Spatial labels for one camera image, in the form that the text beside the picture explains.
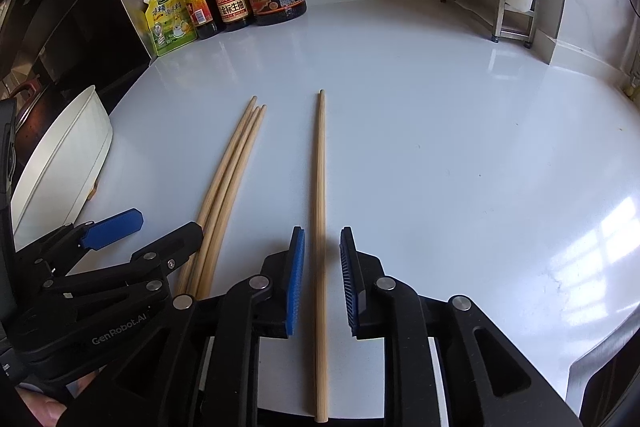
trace yellow-green packet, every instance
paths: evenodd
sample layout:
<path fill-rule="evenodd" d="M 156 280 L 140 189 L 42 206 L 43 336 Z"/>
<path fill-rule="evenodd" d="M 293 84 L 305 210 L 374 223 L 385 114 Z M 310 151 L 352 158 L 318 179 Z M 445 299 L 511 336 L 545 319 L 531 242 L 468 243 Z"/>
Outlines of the yellow-green packet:
<path fill-rule="evenodd" d="M 197 38 L 183 0 L 151 0 L 145 15 L 158 57 Z"/>

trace chopstick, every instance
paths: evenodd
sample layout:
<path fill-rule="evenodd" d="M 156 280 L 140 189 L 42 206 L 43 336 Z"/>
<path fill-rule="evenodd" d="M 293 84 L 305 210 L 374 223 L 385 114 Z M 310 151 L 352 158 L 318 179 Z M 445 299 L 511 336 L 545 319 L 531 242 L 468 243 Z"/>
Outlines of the chopstick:
<path fill-rule="evenodd" d="M 198 223 L 201 227 L 203 227 L 203 229 L 205 230 L 205 233 L 207 229 L 206 227 L 207 221 L 208 221 L 207 217 L 210 214 L 211 207 L 214 203 L 216 195 L 218 194 L 220 182 L 222 181 L 223 175 L 225 174 L 226 168 L 232 157 L 232 154 L 234 153 L 234 150 L 238 145 L 238 141 L 241 138 L 242 132 L 244 131 L 246 124 L 249 121 L 249 118 L 251 117 L 252 110 L 254 109 L 254 105 L 257 100 L 258 98 L 254 96 L 249 102 L 249 104 L 247 105 L 246 109 L 244 110 L 244 114 L 242 115 L 242 118 L 240 119 L 238 126 L 236 127 L 236 130 L 234 131 L 231 137 L 231 140 L 229 140 L 229 144 L 227 145 L 225 153 L 222 156 L 222 160 L 220 160 L 218 169 L 216 170 L 216 173 L 213 176 L 213 180 L 209 185 L 209 190 L 207 191 L 204 201 L 202 202 L 202 206 L 200 208 L 200 213 L 198 214 L 198 219 L 196 220 L 196 223 Z M 204 256 L 206 254 L 206 251 L 207 251 L 207 247 L 204 246 L 204 241 L 203 241 L 203 246 L 200 248 L 200 250 L 196 252 L 194 255 L 192 255 L 189 258 L 189 260 L 182 266 L 182 269 L 180 270 L 180 279 L 178 279 L 176 295 L 187 292 L 190 286 L 190 281 L 192 279 L 191 273 L 193 270 L 194 258 L 197 259 L 201 256 Z"/>
<path fill-rule="evenodd" d="M 251 132 L 252 126 L 255 123 L 256 118 L 258 117 L 259 109 L 254 107 L 251 111 L 251 117 L 249 117 L 249 121 L 244 126 L 242 130 L 242 134 L 238 140 L 238 145 L 234 150 L 233 156 L 229 160 L 228 166 L 226 167 L 225 175 L 220 182 L 220 188 L 216 195 L 216 199 L 213 202 L 213 206 L 211 207 L 211 211 L 209 213 L 209 219 L 207 219 L 207 226 L 205 227 L 204 238 L 202 240 L 202 245 L 200 247 L 200 251 L 202 255 L 199 255 L 195 261 L 195 266 L 193 267 L 193 272 L 191 274 L 191 282 L 189 284 L 188 293 L 190 295 L 195 296 L 198 292 L 198 286 L 200 285 L 200 278 L 202 277 L 202 271 L 204 269 L 207 256 L 209 255 L 209 245 L 211 244 L 211 239 L 213 238 L 216 224 L 218 222 L 218 218 L 220 217 L 220 209 L 222 208 L 223 201 L 226 196 L 226 192 L 228 191 L 229 184 L 231 179 L 238 167 L 238 161 L 244 150 L 244 146 L 246 144 L 247 139 L 249 138 L 249 134 Z"/>
<path fill-rule="evenodd" d="M 228 189 L 226 190 L 226 194 L 224 195 L 224 199 L 222 201 L 222 206 L 220 206 L 220 213 L 218 214 L 215 230 L 213 231 L 211 243 L 207 250 L 204 268 L 196 287 L 197 290 L 193 294 L 198 300 L 206 299 L 207 297 L 209 297 L 211 283 L 213 282 L 213 275 L 216 269 L 218 256 L 220 255 L 222 240 L 225 237 L 226 226 L 229 222 L 231 209 L 233 208 L 234 201 L 236 201 L 238 188 L 240 187 L 240 182 L 242 181 L 242 174 L 244 174 L 244 169 L 249 160 L 252 148 L 254 147 L 255 137 L 258 134 L 266 110 L 267 106 L 263 105 L 259 110 L 257 110 L 257 114 L 252 114 L 252 120 L 250 121 L 250 131 L 248 137 L 246 138 L 246 142 L 239 157 L 236 169 L 231 176 Z"/>
<path fill-rule="evenodd" d="M 316 422 L 329 421 L 328 354 L 326 331 L 326 183 L 325 183 L 325 101 L 318 96 L 316 128 L 316 192 L 314 201 L 314 263 L 316 290 Z"/>

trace blue gripper pad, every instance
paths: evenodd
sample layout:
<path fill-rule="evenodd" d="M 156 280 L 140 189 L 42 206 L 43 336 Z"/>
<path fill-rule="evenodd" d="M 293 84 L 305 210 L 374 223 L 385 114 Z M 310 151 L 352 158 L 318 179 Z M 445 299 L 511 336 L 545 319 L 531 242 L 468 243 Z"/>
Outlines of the blue gripper pad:
<path fill-rule="evenodd" d="M 298 306 L 300 304 L 300 290 L 302 288 L 302 270 L 305 262 L 305 231 L 296 227 L 291 238 L 289 251 L 293 249 L 293 263 L 289 287 L 287 288 L 287 335 L 293 335 L 298 320 Z"/>
<path fill-rule="evenodd" d="M 117 240 L 127 237 L 142 228 L 142 213 L 136 208 L 130 208 L 117 216 L 111 216 L 95 223 L 80 239 L 80 245 L 90 250 L 100 250 Z"/>

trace metal screw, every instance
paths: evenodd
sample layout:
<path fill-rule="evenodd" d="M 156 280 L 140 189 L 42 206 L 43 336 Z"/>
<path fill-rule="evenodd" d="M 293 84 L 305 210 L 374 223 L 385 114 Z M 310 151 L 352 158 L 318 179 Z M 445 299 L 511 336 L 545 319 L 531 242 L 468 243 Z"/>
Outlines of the metal screw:
<path fill-rule="evenodd" d="M 264 275 L 256 275 L 249 279 L 249 286 L 254 290 L 264 290 L 269 285 L 269 279 Z"/>
<path fill-rule="evenodd" d="M 154 279 L 146 283 L 146 289 L 149 290 L 150 292 L 159 290 L 161 287 L 162 287 L 162 281 L 159 281 L 158 279 Z"/>
<path fill-rule="evenodd" d="M 190 295 L 178 295 L 174 299 L 174 308 L 177 310 L 188 310 L 193 304 L 193 299 Z"/>
<path fill-rule="evenodd" d="M 459 309 L 461 312 L 467 312 L 471 309 L 471 301 L 464 295 L 453 297 L 451 304 L 453 304 L 454 308 Z"/>
<path fill-rule="evenodd" d="M 376 281 L 376 286 L 381 290 L 392 290 L 396 287 L 396 281 L 391 277 L 381 277 Z"/>

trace pot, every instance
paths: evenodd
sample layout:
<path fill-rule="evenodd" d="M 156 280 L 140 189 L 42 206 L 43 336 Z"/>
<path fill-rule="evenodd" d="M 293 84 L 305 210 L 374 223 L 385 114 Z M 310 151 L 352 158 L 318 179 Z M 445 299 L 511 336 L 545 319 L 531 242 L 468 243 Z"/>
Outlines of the pot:
<path fill-rule="evenodd" d="M 57 86 L 54 84 L 43 86 L 38 77 L 25 80 L 9 93 L 9 98 L 15 98 L 23 91 L 28 91 L 29 96 L 15 120 L 17 168 L 14 174 L 14 184 L 44 134 L 66 107 L 66 100 Z"/>

